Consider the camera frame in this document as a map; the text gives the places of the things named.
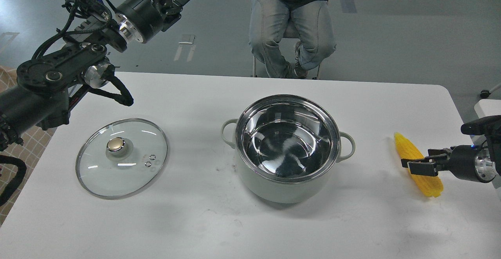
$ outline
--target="stainless steel pot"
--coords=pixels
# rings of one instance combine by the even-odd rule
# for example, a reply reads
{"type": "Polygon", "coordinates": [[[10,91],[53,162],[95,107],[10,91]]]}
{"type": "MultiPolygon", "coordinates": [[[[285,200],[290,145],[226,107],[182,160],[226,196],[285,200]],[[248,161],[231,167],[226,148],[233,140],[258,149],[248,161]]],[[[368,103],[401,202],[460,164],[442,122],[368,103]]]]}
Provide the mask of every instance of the stainless steel pot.
{"type": "Polygon", "coordinates": [[[238,175],[265,200],[295,203],[315,195],[335,162],[351,157],[355,141],[339,132],[318,104],[297,95],[271,95],[251,104],[238,119],[225,122],[221,138],[235,149],[238,175]],[[224,137],[236,123],[232,141],[224,137]],[[352,150],[340,156],[341,137],[352,150]]]}

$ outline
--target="knee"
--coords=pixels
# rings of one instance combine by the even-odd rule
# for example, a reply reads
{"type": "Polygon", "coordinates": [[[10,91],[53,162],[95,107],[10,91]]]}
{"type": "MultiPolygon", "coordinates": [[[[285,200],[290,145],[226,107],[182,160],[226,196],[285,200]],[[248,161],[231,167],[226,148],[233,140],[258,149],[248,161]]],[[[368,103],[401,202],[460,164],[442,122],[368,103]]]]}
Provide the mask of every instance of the knee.
{"type": "Polygon", "coordinates": [[[250,36],[249,45],[253,50],[262,50],[267,47],[278,47],[278,42],[273,37],[250,36]]]}
{"type": "Polygon", "coordinates": [[[327,43],[319,43],[318,54],[322,55],[324,58],[328,58],[335,51],[336,51],[335,42],[331,41],[327,43]]]}

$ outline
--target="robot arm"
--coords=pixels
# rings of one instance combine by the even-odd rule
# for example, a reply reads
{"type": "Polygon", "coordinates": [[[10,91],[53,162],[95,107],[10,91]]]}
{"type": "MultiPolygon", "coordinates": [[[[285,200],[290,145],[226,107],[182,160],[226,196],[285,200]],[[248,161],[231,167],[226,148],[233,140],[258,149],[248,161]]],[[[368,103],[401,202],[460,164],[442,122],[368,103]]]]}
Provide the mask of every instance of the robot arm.
{"type": "MultiPolygon", "coordinates": [[[[32,59],[19,65],[18,85],[0,94],[0,151],[12,143],[23,145],[21,134],[34,125],[46,130],[68,124],[70,111],[87,92],[131,106],[132,95],[115,77],[115,66],[106,58],[106,45],[124,52],[132,40],[147,43],[177,22],[190,0],[126,0],[118,8],[105,1],[118,21],[103,0],[65,0],[63,7],[70,15],[63,29],[57,29],[57,34],[42,43],[32,59]],[[68,31],[75,17],[84,21],[68,31]],[[65,46],[45,54],[61,38],[65,46]],[[120,94],[100,90],[108,82],[120,94]],[[81,87],[70,97],[68,89],[76,85],[81,87]]],[[[0,156],[0,161],[18,167],[16,177],[0,195],[1,206],[22,181],[26,167],[19,159],[0,156]]]]}
{"type": "Polygon", "coordinates": [[[402,166],[408,167],[411,174],[437,176],[439,171],[448,170],[458,179],[481,183],[489,183],[496,175],[501,175],[501,115],[465,123],[461,132],[484,135],[487,145],[429,149],[429,156],[417,160],[402,159],[402,166]]]}

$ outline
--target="toy corn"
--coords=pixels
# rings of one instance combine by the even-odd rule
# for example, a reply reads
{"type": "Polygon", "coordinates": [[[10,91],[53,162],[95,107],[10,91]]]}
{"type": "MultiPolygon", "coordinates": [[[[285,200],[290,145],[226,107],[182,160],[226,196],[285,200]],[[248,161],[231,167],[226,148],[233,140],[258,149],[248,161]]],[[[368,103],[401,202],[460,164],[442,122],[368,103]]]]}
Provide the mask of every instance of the toy corn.
{"type": "MultiPolygon", "coordinates": [[[[419,150],[413,145],[407,138],[405,138],[401,133],[395,133],[395,145],[397,147],[397,152],[402,159],[421,159],[424,156],[419,152],[419,150]]],[[[442,181],[438,176],[421,176],[410,174],[417,187],[421,192],[427,197],[437,197],[443,191],[442,181]]]]}

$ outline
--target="chair leg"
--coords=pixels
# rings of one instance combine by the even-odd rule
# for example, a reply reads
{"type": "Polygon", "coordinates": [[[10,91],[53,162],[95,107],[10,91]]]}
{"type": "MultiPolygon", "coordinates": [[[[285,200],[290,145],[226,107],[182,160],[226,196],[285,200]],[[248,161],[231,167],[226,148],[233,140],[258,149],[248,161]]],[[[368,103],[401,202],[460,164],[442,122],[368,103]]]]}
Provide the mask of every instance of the chair leg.
{"type": "Polygon", "coordinates": [[[501,83],[497,84],[496,86],[494,86],[492,89],[490,90],[482,90],[480,92],[480,97],[482,99],[487,99],[489,97],[489,95],[491,95],[494,91],[496,91],[497,89],[501,88],[501,83]]]}
{"type": "Polygon", "coordinates": [[[256,75],[256,57],[252,57],[252,77],[257,77],[256,75]]]}
{"type": "Polygon", "coordinates": [[[313,77],[313,80],[320,80],[320,67],[322,66],[322,63],[318,65],[318,70],[317,70],[317,76],[313,77]]]}

